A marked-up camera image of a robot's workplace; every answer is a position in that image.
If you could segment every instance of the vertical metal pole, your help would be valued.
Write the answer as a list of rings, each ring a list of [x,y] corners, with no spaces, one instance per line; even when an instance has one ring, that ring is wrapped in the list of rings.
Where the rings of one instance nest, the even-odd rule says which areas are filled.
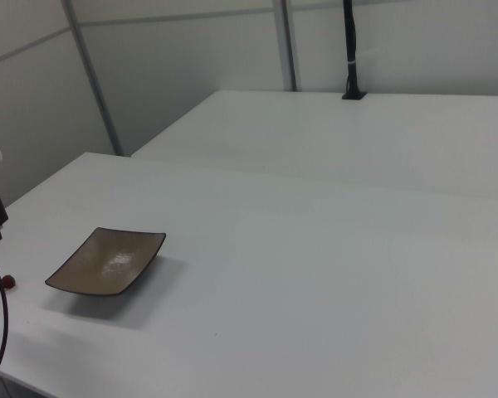
[[[77,49],[80,52],[80,57],[81,61],[83,62],[83,66],[85,67],[85,72],[89,77],[90,87],[92,88],[92,93],[94,94],[96,103],[98,104],[98,108],[100,109],[101,118],[103,119],[105,129],[107,130],[107,134],[109,135],[110,143],[112,144],[116,155],[124,156],[124,150],[122,149],[122,145],[120,144],[118,134],[116,134],[115,124],[113,123],[113,120],[110,117],[109,110],[107,109],[107,103],[105,102],[105,98],[103,96],[103,93],[101,92],[100,82],[96,77],[96,73],[90,60],[85,40],[83,39],[83,35],[81,34],[81,29],[77,22],[76,13],[74,12],[74,8],[72,7],[71,0],[61,0],[61,3],[65,10],[66,17],[68,18],[68,22],[70,23],[72,35],[74,36],[74,40],[76,41]]]

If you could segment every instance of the black cable bundle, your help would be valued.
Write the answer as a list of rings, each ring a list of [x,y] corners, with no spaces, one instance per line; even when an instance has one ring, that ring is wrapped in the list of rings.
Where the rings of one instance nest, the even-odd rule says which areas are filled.
[[[343,13],[345,17],[345,36],[347,40],[347,64],[349,77],[347,88],[342,97],[344,100],[361,100],[367,93],[358,88],[358,74],[356,73],[356,25],[352,13],[352,0],[343,0]]]

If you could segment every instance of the white table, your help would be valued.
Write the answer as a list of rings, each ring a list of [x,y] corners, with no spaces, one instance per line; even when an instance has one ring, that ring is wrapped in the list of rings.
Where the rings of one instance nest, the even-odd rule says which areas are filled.
[[[498,396],[498,201],[86,154],[8,212],[2,371],[47,394]],[[168,238],[123,296],[45,286],[97,226]]]
[[[220,91],[133,158],[498,199],[498,97]]]

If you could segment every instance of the table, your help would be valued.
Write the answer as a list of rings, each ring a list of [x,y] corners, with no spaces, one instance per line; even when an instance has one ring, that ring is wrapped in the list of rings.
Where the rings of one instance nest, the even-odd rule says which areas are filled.
[[[2,372],[48,395],[498,396],[498,201],[86,154],[7,210]],[[45,286],[97,226],[168,238]]]
[[[498,199],[498,97],[220,91],[133,158]]]

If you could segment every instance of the brown rectangular plate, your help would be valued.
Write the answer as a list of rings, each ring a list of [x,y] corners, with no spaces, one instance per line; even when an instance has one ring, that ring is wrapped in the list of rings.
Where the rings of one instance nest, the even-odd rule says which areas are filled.
[[[123,293],[159,252],[166,234],[96,228],[46,284],[95,296]]]

